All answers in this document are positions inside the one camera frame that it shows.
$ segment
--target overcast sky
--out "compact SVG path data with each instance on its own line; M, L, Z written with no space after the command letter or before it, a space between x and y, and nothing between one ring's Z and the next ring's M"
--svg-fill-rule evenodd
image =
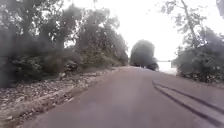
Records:
M93 0L71 0L76 6L92 8ZM98 0L97 7L107 7L116 14L121 26L119 32L128 43L129 53L139 39L151 41L155 47L155 57L159 60L175 58L182 35L173 28L171 19L154 8L159 0ZM198 3L209 5L206 12L209 16L210 27L217 32L224 30L224 21L218 14L215 0L185 0L190 6L197 7Z

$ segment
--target tree trunk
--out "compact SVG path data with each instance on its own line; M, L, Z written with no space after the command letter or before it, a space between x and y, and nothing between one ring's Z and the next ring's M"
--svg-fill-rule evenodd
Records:
M186 17L187 17L187 20L188 20L188 25L190 27L191 34L192 34L192 37L193 37L193 44L192 45L193 45L194 48L196 48L199 45L199 43L197 42L197 37L196 37L196 34L194 32L194 26L193 26L193 23L191 21L191 17L188 13L188 7L187 7L186 3L184 2L184 0L181 0L181 3L184 6L184 12L186 14Z
M96 3L98 2L98 0L93 0L93 6L94 6L94 9L96 10Z

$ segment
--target tunnel of trees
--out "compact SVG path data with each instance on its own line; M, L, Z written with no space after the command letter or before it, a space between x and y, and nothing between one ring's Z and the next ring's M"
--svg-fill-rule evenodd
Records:
M64 0L0 1L1 87L128 63L126 42L116 31L119 20L109 9L64 5Z

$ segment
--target road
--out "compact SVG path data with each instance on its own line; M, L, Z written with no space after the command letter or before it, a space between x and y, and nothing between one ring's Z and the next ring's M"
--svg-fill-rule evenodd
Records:
M24 128L217 128L224 91L147 69L124 67Z

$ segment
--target vegetation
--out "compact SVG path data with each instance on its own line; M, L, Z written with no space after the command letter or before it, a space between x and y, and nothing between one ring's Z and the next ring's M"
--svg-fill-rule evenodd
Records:
M217 5L222 15L222 2ZM162 7L163 13L175 17L176 28L184 35L183 45L172 63L182 77L207 83L223 81L224 36L204 25L207 17L201 15L203 9L190 8L184 0L167 1Z
M0 1L0 87L127 64L119 20L108 9L63 8L63 0Z
M130 65L156 70L158 64L154 58L154 49L155 46L151 42L139 40L132 48Z

